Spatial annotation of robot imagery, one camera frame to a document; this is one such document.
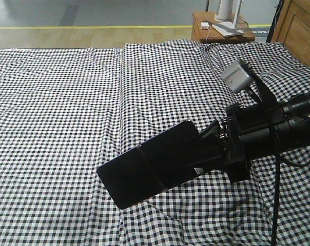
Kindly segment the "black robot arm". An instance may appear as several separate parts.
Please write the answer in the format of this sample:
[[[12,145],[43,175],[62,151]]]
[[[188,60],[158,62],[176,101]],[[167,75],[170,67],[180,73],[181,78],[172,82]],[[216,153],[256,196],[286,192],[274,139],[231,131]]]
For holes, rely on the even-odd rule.
[[[250,95],[256,104],[226,108],[222,122],[213,121],[176,148],[177,166],[190,179],[212,170],[228,175],[230,182],[250,178],[250,163],[274,156],[277,163],[291,167],[310,164],[310,92],[277,102],[271,92]]]

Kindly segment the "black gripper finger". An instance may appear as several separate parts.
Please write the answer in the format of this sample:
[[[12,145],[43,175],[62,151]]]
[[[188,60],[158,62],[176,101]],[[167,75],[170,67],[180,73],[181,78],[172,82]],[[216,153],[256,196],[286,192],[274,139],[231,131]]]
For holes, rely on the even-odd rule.
[[[195,177],[195,168],[210,171],[223,163],[224,151],[220,143],[173,143],[170,154],[175,164],[175,175]]]
[[[220,142],[220,133],[220,123],[217,119],[215,119],[209,126],[200,132],[200,138],[197,142],[209,142],[210,144],[217,144]]]

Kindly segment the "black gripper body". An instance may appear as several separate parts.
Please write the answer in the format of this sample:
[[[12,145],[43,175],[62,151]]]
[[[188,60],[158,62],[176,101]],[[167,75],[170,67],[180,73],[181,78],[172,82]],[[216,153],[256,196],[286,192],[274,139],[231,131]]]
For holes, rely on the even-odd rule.
[[[268,109],[263,109],[260,104],[246,108],[240,108],[238,103],[228,106],[228,139],[223,171],[230,182],[250,179],[250,161],[274,155],[275,148],[265,113],[268,113],[274,125],[278,151],[282,153],[290,149],[290,129],[281,103]]]

